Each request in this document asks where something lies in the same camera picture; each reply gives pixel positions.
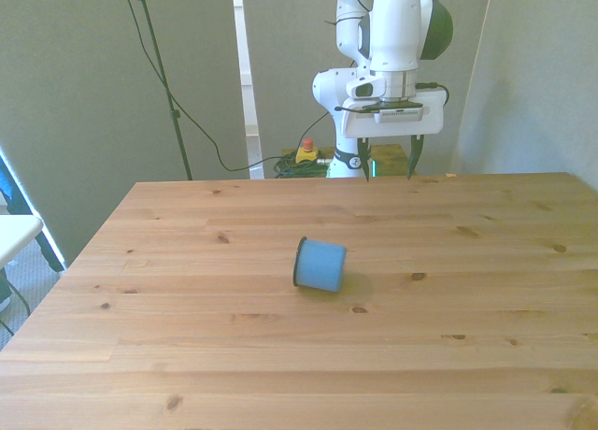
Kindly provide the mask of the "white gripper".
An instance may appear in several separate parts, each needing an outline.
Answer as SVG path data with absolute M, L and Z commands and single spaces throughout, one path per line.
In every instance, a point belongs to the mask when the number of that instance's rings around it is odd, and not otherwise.
M 357 150 L 366 180 L 370 179 L 371 146 L 368 137 L 412 136 L 406 178 L 416 171 L 423 149 L 423 135 L 438 134 L 444 125 L 444 90 L 417 91 L 410 98 L 418 107 L 394 107 L 366 111 L 377 99 L 347 99 L 341 111 L 341 135 L 358 138 Z

